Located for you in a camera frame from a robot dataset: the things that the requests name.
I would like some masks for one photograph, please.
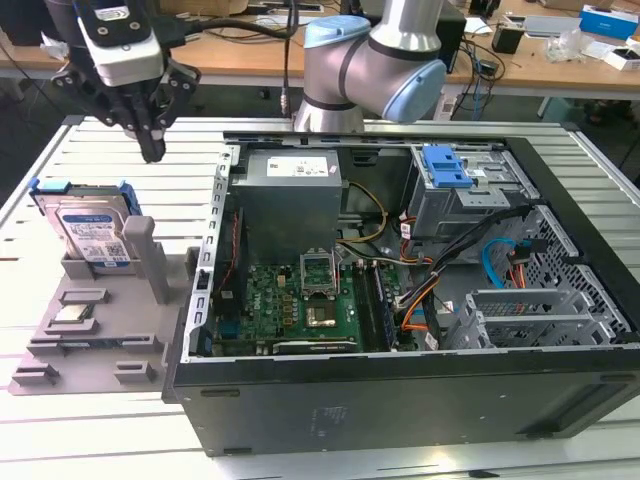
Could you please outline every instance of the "green circuit board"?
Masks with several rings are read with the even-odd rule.
[[[320,295],[318,300],[318,296],[309,297],[302,291],[299,265],[251,266],[247,281],[246,308],[240,317],[239,329],[237,334],[234,333],[234,338],[227,339],[225,343],[237,345],[286,340],[333,340],[354,342],[358,345],[358,351],[362,351],[353,268],[356,267],[340,266],[337,295]],[[305,272],[305,285],[326,284],[326,267],[311,265],[305,267]],[[392,267],[383,268],[380,272],[385,294],[391,299],[400,292],[397,274]],[[319,316],[319,311],[326,317]],[[308,315],[314,315],[314,319],[320,323],[327,319],[335,322],[332,326],[310,326]]]

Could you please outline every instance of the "blue plastic bracket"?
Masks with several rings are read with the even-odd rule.
[[[451,147],[424,145],[422,157],[436,188],[470,188],[473,185],[473,180],[464,171],[462,160]]]

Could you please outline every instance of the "motherboard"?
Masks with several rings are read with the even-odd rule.
[[[377,343],[388,349],[390,307],[400,294],[394,267],[322,260],[251,265],[246,306],[239,318],[217,318],[214,348],[224,355],[355,353]]]

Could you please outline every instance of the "blue box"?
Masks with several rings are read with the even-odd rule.
[[[626,40],[638,28],[638,15],[614,12],[606,8],[585,5],[580,12],[580,30]]]

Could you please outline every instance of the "sticker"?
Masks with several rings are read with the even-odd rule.
[[[427,335],[424,337],[424,343],[426,343],[429,350],[438,349],[438,341],[433,335],[431,335],[431,332],[427,332]]]
[[[470,177],[486,177],[487,176],[487,174],[484,173],[484,170],[481,170],[481,169],[467,170],[467,175]]]
[[[271,157],[267,177],[328,177],[327,157]]]
[[[109,215],[63,215],[62,223],[69,238],[87,262],[105,267],[120,267],[131,258],[116,225]]]
[[[111,22],[113,20],[124,20],[130,15],[129,8],[126,6],[102,8],[100,10],[94,10],[96,17],[103,22]]]
[[[411,225],[408,223],[400,224],[400,233],[405,240],[411,240]]]
[[[453,302],[442,302],[442,307],[436,312],[440,315],[446,315],[447,313],[453,313]]]

